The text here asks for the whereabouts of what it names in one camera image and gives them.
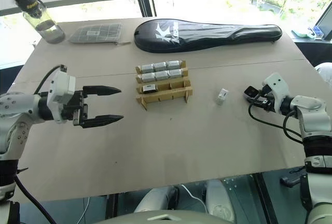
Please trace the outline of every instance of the gray mesh pouch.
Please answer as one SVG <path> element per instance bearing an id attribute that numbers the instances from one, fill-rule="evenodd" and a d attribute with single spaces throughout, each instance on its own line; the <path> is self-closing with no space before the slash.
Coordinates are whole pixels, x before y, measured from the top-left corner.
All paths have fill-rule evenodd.
<path id="1" fill-rule="evenodd" d="M 68 41 L 74 44 L 115 43 L 121 36 L 121 23 L 96 24 L 80 27 Z"/>

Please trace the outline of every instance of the white cable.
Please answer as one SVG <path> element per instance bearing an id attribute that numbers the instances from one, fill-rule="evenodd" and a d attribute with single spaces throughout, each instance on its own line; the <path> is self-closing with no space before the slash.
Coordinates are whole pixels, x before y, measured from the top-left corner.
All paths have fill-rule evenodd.
<path id="1" fill-rule="evenodd" d="M 184 187 L 184 189 L 188 192 L 188 194 L 191 196 L 191 198 L 196 199 L 196 200 L 200 201 L 200 203 L 203 204 L 204 209 L 205 209 L 205 212 L 207 213 L 207 212 L 208 212 L 208 209 L 206 208 L 205 203 L 204 203 L 201 199 L 199 199 L 199 198 L 197 198 L 197 197 L 194 197 L 194 196 L 190 193 L 189 189 L 187 189 L 186 186 L 184 186 L 183 184 L 180 184 L 180 185 L 181 185 L 182 187 Z"/>
<path id="2" fill-rule="evenodd" d="M 82 218 L 83 218 L 84 215 L 85 215 L 85 212 L 86 212 L 87 209 L 88 209 L 89 203 L 90 203 L 90 197 L 88 198 L 88 204 L 87 204 L 87 206 L 85 207 L 85 210 L 84 210 L 84 212 L 83 212 L 81 218 L 78 220 L 78 222 L 76 222 L 76 224 L 79 224 L 79 223 L 81 222 Z"/>

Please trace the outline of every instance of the small white block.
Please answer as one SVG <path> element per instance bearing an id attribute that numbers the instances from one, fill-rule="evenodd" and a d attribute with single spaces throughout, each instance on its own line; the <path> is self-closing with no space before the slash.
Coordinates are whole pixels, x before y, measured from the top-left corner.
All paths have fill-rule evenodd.
<path id="1" fill-rule="evenodd" d="M 227 95 L 228 95 L 228 90 L 223 88 L 217 97 L 217 104 L 221 105 L 225 101 Z"/>

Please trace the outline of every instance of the black cable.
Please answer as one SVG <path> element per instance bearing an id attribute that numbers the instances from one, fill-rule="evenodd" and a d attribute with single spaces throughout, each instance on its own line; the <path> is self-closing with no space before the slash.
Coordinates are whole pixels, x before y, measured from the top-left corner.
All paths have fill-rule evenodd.
<path id="1" fill-rule="evenodd" d="M 56 221 L 53 220 L 50 214 L 46 211 L 46 209 L 44 209 L 44 207 L 27 191 L 17 176 L 14 177 L 14 180 L 22 193 L 39 209 L 39 211 L 46 217 L 46 219 L 51 224 L 57 224 Z"/>
<path id="2" fill-rule="evenodd" d="M 253 114 L 251 113 L 251 108 L 253 107 L 254 103 L 256 102 L 256 100 L 257 100 L 259 97 L 260 97 L 260 94 L 258 94 L 258 95 L 254 98 L 254 100 L 250 103 L 249 108 L 248 108 L 249 116 L 252 117 L 254 120 L 260 122 L 260 123 L 267 124 L 267 125 L 270 125 L 270 126 L 272 126 L 272 127 L 277 127 L 277 128 L 280 128 L 280 129 L 284 129 L 284 128 L 283 128 L 282 126 L 280 126 L 280 125 L 273 124 L 273 123 L 270 123 L 270 122 L 266 122 L 266 121 L 263 121 L 263 120 L 257 119 L 256 117 L 253 116 Z M 295 135 L 301 137 L 301 134 L 297 133 L 296 131 L 293 131 L 293 130 L 288 129 L 288 128 L 286 128 L 286 130 L 287 130 L 288 132 L 291 132 L 291 133 L 293 133 L 293 134 L 295 134 Z"/>
<path id="3" fill-rule="evenodd" d="M 293 140 L 293 141 L 295 141 L 295 142 L 297 142 L 297 143 L 299 143 L 299 144 L 303 144 L 302 141 L 300 141 L 300 140 L 298 140 L 298 139 L 296 139 L 296 138 L 291 137 L 291 136 L 288 134 L 288 132 L 287 132 L 287 128 L 286 128 L 287 120 L 288 120 L 291 116 L 293 116 L 293 115 L 295 115 L 295 114 L 296 114 L 296 112 L 293 110 L 293 111 L 290 111 L 290 112 L 286 115 L 286 117 L 284 118 L 284 122 L 282 123 L 282 129 L 284 130 L 284 133 L 285 133 L 286 137 L 288 137 L 289 139 L 291 139 L 291 140 Z"/>
<path id="4" fill-rule="evenodd" d="M 297 169 L 297 170 L 294 170 L 294 171 L 290 171 L 289 173 L 290 173 L 290 174 L 298 173 L 298 172 L 304 170 L 305 168 L 306 168 L 305 166 L 302 166 L 301 168 L 299 168 L 299 169 Z"/>
<path id="5" fill-rule="evenodd" d="M 47 78 L 59 67 L 61 67 L 61 65 L 55 66 L 43 77 L 42 81 L 39 83 L 37 89 L 35 90 L 35 92 L 33 94 L 37 94 L 40 91 L 40 89 L 42 88 L 42 86 L 45 83 L 45 81 L 47 80 Z"/>

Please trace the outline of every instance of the white logo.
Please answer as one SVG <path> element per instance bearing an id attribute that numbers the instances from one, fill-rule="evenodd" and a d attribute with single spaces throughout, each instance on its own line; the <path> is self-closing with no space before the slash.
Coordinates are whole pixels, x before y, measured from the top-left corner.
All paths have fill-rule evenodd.
<path id="1" fill-rule="evenodd" d="M 163 40 L 163 41 L 165 40 L 167 42 L 170 42 L 170 40 L 172 40 L 178 44 L 180 43 L 179 38 L 178 38 L 178 22 L 173 23 L 173 35 L 171 35 L 169 26 L 165 31 L 163 31 L 160 28 L 159 23 L 157 24 L 156 31 L 159 33 L 159 34 L 156 34 L 156 38 L 160 38 L 161 40 Z"/>

